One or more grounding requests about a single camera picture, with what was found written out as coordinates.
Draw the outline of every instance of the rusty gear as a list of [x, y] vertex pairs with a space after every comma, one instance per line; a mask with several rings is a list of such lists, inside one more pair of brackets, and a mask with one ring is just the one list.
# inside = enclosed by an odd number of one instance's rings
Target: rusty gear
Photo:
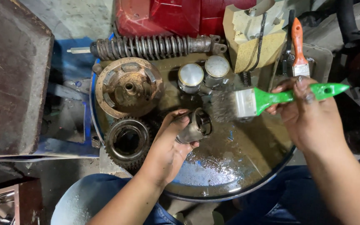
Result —
[[144, 162], [153, 138], [149, 127], [134, 117], [118, 119], [109, 128], [105, 149], [110, 159], [124, 169], [138, 169]]
[[98, 104], [114, 118], [147, 114], [164, 92], [157, 68], [134, 57], [109, 64], [99, 75], [95, 89]]

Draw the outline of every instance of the gear teeth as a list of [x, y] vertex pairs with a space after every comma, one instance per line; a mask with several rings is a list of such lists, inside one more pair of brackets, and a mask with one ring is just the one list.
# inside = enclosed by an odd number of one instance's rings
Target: gear teeth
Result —
[[[143, 154], [139, 155], [138, 157], [136, 157], [130, 161], [123, 161], [123, 160], [120, 160], [117, 157], [115, 157], [114, 151], [112, 151], [112, 149], [111, 149], [111, 148], [113, 148], [113, 146], [110, 146], [110, 142], [109, 142], [109, 137], [111, 136], [111, 133], [114, 132], [115, 126], [118, 124], [120, 125], [120, 122], [123, 120], [128, 120], [128, 122], [137, 121], [138, 123], [141, 124], [141, 127], [139, 127], [139, 128], [142, 128], [142, 129], [140, 129], [140, 130], [144, 130], [148, 134], [146, 143], [144, 143], [143, 147], [140, 150], [140, 151], [143, 151]], [[106, 135], [106, 138], [105, 138], [105, 143], [106, 143], [105, 149], [106, 149], [106, 153], [108, 154], [110, 159], [118, 166], [120, 166], [124, 169], [127, 169], [127, 170], [139, 169], [141, 167], [141, 165], [143, 164], [145, 157], [147, 156], [147, 153], [152, 145], [152, 141], [153, 141], [153, 136], [151, 134], [151, 129], [149, 128], [147, 123], [145, 123], [143, 120], [140, 120], [138, 118], [135, 118], [132, 116], [127, 116], [127, 117], [122, 117], [122, 118], [117, 119], [113, 123], [113, 125], [109, 128], [108, 134]]]

